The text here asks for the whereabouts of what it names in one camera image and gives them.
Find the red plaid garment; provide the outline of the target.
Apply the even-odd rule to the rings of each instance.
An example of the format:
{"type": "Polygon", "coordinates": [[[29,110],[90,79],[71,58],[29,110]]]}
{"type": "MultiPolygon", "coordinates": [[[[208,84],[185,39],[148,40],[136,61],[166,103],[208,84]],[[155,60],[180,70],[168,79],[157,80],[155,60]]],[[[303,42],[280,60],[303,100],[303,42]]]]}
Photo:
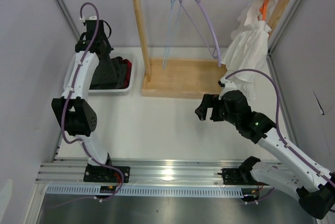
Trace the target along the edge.
{"type": "Polygon", "coordinates": [[[123,83],[123,88],[126,89],[129,86],[130,83],[130,77],[131,77],[131,69],[132,69],[132,63],[128,59],[123,59],[123,64],[126,65],[126,76],[123,83]]]}

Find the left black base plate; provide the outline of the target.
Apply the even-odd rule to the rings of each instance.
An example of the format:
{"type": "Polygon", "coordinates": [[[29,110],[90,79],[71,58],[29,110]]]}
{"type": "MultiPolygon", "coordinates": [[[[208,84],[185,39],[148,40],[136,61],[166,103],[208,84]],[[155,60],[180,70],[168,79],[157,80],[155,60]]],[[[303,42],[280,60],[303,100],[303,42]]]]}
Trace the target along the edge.
{"type": "MultiPolygon", "coordinates": [[[[129,166],[116,166],[124,175],[124,183],[129,182],[130,167],[129,166]]],[[[117,183],[121,179],[119,172],[108,169],[102,166],[94,166],[88,164],[85,169],[83,181],[92,183],[117,183]]]]}

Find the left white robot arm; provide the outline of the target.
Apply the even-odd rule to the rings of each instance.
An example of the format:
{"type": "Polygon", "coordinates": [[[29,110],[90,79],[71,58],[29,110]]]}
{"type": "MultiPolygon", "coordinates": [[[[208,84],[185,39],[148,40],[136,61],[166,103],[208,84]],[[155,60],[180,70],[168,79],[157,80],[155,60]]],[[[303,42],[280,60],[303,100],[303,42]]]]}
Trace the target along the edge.
{"type": "Polygon", "coordinates": [[[95,176],[102,182],[113,178],[108,164],[109,154],[95,132],[97,115],[87,102],[94,72],[100,62],[109,57],[113,48],[104,32],[104,21],[91,16],[84,21],[86,32],[75,46],[74,59],[68,69],[64,91],[51,106],[67,144],[79,143],[90,166],[97,166],[95,176]]]}

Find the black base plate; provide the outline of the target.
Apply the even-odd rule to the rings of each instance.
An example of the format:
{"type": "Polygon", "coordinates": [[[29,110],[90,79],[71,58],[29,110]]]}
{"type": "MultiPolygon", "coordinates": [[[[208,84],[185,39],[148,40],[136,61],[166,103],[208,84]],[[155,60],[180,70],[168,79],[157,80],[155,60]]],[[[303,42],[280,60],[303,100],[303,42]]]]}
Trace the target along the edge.
{"type": "MultiPolygon", "coordinates": [[[[124,175],[124,183],[129,182],[130,167],[129,166],[116,166],[124,175]]],[[[83,181],[92,183],[117,183],[121,179],[119,172],[108,169],[102,166],[94,166],[88,164],[85,169],[83,181]]]]}
{"type": "Polygon", "coordinates": [[[239,168],[223,168],[217,175],[221,176],[224,185],[260,185],[250,171],[239,168]]]}

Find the light blue wire hanger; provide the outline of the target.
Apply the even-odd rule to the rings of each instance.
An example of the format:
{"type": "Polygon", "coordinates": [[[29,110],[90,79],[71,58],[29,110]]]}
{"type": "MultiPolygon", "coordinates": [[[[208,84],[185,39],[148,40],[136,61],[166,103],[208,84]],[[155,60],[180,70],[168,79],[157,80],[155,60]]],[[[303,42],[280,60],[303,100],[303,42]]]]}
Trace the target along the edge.
{"type": "MultiPolygon", "coordinates": [[[[169,13],[169,20],[168,20],[168,27],[167,27],[167,35],[166,35],[166,41],[165,41],[165,49],[164,49],[164,55],[163,55],[163,63],[162,63],[162,67],[165,70],[167,62],[168,62],[168,58],[170,55],[170,50],[171,50],[171,42],[174,36],[174,31],[175,31],[175,26],[172,26],[172,18],[173,18],[173,8],[174,8],[174,4],[177,0],[170,0],[170,13],[169,13]]],[[[180,11],[177,12],[177,16],[176,16],[176,23],[179,20],[179,16],[180,16],[180,11]]]]}

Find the aluminium mounting rail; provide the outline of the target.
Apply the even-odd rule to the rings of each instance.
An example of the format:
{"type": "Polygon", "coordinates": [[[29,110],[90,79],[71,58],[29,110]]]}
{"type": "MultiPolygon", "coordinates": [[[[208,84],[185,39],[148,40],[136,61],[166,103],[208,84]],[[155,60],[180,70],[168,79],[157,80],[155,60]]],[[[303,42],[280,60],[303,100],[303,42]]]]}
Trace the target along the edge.
{"type": "MultiPolygon", "coordinates": [[[[114,159],[113,166],[130,167],[128,185],[214,186],[222,184],[218,174],[223,168],[238,168],[241,160],[134,160],[114,159]]],[[[82,183],[87,160],[59,158],[42,163],[36,183],[82,183]]]]}

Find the wooden clothes rack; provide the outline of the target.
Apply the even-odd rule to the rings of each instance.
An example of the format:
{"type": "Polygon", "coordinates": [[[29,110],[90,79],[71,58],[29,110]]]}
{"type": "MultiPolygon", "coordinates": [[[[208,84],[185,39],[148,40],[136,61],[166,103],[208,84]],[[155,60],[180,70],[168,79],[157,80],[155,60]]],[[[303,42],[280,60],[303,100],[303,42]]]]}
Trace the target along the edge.
{"type": "MultiPolygon", "coordinates": [[[[147,97],[170,97],[200,99],[205,93],[218,93],[215,83],[226,68],[213,60],[176,59],[162,69],[162,58],[151,58],[148,52],[140,0],[132,0],[145,67],[142,95],[147,97]]],[[[269,25],[275,29],[290,0],[278,0],[270,16],[269,25]]]]}

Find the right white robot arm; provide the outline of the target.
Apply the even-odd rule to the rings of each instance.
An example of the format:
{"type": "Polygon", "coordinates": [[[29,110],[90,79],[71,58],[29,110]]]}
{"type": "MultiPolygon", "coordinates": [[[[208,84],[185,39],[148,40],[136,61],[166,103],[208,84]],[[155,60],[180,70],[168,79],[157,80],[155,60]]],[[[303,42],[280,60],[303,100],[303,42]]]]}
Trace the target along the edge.
{"type": "Polygon", "coordinates": [[[275,156],[288,168],[288,172],[271,168],[256,157],[241,164],[239,178],[245,184],[263,182],[292,196],[301,208],[316,219],[323,219],[334,206],[334,173],[317,164],[278,131],[278,125],[263,113],[253,111],[239,90],[222,96],[205,94],[195,114],[205,120],[226,121],[235,126],[239,134],[275,156]]]}

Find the dark grey dotted skirt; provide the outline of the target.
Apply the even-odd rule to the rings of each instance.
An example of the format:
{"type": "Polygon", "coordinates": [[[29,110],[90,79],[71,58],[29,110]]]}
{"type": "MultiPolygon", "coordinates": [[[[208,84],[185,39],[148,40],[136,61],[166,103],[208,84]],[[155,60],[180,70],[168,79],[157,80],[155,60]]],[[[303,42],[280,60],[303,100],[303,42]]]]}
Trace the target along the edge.
{"type": "Polygon", "coordinates": [[[95,69],[90,89],[120,89],[127,74],[127,63],[122,57],[103,55],[95,69]]]}

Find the white plastic basket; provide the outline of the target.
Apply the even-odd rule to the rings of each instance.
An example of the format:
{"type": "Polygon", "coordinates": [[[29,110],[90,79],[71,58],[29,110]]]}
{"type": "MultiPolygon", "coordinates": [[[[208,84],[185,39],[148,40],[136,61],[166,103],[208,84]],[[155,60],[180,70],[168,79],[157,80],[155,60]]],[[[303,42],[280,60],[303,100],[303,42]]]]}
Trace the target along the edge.
{"type": "Polygon", "coordinates": [[[135,79],[137,63],[132,54],[126,54],[125,57],[132,63],[130,83],[126,89],[90,89],[95,69],[99,64],[98,56],[96,53],[84,51],[76,53],[68,68],[61,97],[67,98],[69,92],[72,92],[72,99],[88,98],[89,94],[127,95],[135,79]]]}

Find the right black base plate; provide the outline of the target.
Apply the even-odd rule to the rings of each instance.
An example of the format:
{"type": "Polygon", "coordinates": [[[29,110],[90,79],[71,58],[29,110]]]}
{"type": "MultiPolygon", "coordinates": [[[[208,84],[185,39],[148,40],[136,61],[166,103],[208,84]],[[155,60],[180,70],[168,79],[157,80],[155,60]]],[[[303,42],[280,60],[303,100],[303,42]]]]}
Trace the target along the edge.
{"type": "Polygon", "coordinates": [[[224,185],[260,185],[250,171],[239,168],[223,168],[217,175],[221,176],[224,185]]]}

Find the orange plastic hanger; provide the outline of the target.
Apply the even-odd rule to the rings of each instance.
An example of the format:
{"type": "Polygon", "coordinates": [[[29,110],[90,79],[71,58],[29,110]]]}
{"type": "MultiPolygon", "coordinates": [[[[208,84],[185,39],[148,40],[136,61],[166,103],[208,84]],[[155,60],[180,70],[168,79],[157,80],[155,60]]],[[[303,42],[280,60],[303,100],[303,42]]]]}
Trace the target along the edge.
{"type": "Polygon", "coordinates": [[[271,0],[263,0],[263,4],[259,8],[259,12],[261,15],[261,20],[266,21],[266,15],[267,15],[267,6],[271,0]]]}

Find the white ruffled garment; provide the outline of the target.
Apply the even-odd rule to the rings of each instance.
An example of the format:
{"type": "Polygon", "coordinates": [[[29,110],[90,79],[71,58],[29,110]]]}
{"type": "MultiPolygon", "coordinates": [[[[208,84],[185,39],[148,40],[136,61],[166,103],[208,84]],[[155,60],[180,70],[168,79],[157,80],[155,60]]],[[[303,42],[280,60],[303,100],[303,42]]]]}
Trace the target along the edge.
{"type": "Polygon", "coordinates": [[[263,3],[253,0],[237,18],[239,27],[231,33],[232,42],[221,57],[227,69],[225,77],[237,70],[260,70],[265,63],[272,29],[259,11],[263,3]]]}

